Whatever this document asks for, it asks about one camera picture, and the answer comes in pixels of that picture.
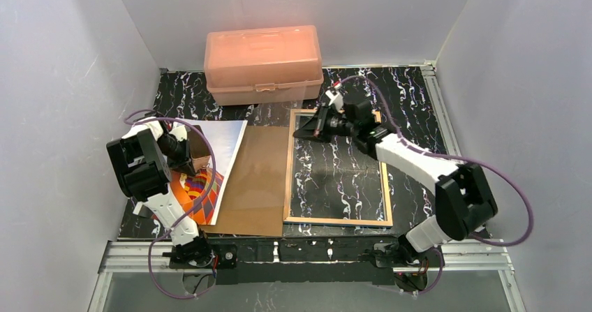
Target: wooden frame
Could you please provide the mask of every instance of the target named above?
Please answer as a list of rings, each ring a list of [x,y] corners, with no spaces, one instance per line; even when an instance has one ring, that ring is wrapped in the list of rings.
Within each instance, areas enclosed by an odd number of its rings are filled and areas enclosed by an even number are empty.
[[[298,216],[290,216],[290,203],[292,201],[292,168],[293,168],[293,154],[294,154],[294,133],[296,127],[297,115],[311,116],[316,110],[293,109],[290,111],[290,127],[288,136],[288,164],[286,173],[286,196],[283,201],[283,222],[284,223],[312,223],[319,225],[351,225],[351,226],[366,226],[366,227],[392,227],[392,210],[390,207],[390,193],[387,180],[387,165],[380,162],[380,180],[383,190],[383,208],[385,212],[385,220],[360,220],[360,219],[335,219],[335,218],[304,218]],[[376,121],[380,122],[380,112],[374,112]]]

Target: pink plastic box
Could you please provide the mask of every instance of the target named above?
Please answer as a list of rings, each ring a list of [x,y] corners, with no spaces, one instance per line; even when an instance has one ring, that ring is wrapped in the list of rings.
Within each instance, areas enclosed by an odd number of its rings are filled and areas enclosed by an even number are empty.
[[[207,89],[222,106],[317,98],[321,63],[314,26],[207,35]]]

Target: brown cardboard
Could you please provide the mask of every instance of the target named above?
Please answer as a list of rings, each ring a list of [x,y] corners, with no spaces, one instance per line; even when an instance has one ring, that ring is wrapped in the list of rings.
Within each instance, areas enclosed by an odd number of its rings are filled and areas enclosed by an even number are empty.
[[[281,236],[288,135],[287,127],[246,127],[218,221],[201,225],[204,232]]]

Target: black marble table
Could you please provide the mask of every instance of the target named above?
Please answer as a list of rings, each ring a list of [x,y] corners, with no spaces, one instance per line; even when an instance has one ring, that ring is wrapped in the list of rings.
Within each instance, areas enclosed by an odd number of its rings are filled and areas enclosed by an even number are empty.
[[[384,68],[328,68],[324,70],[324,91],[331,83],[349,75],[366,75],[372,79],[387,99],[387,104],[394,119],[401,125],[404,135],[414,143],[437,153],[445,153],[436,115],[419,67],[384,67]],[[378,100],[376,92],[364,81],[352,81],[344,85],[345,99],[349,102],[370,100],[374,110],[383,114],[385,108]],[[218,106],[206,90],[203,73],[165,73],[161,77],[154,108],[167,117],[201,120],[247,120],[249,125],[288,126],[290,110],[294,108],[314,109],[318,100],[291,103],[274,103],[245,106]],[[334,164],[333,153],[339,155],[339,164]],[[354,169],[364,171],[370,179],[378,178],[377,169],[365,169],[370,162],[364,154],[358,152],[347,142],[339,142],[332,148],[330,157],[322,154],[315,157],[316,164],[311,168],[307,181],[310,184],[322,184],[321,177],[328,174],[343,175],[343,171]],[[342,203],[339,187],[323,189],[319,196],[307,197],[299,214],[305,209],[307,216],[323,217],[323,211],[350,207],[351,218],[362,216],[364,219],[380,218],[384,211],[391,211],[391,228],[336,227],[309,224],[286,224],[283,228],[285,237],[335,236],[335,235],[401,235],[415,224],[423,221],[432,213],[433,196],[421,184],[394,167],[387,167],[391,208],[382,208],[382,196],[378,189],[361,192],[362,179],[349,180],[348,204]],[[153,239],[163,234],[164,229],[158,221],[141,218],[132,214],[134,204],[128,201],[119,231],[120,239]]]

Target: gray floor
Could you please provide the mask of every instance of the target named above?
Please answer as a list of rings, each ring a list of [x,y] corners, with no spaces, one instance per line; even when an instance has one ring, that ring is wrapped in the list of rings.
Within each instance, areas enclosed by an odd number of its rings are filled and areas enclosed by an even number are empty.
[[[184,294],[181,274],[157,274]],[[444,272],[430,293],[410,295],[366,283],[253,283],[218,285],[197,300],[162,295],[148,274],[113,274],[104,311],[510,311],[497,271]]]

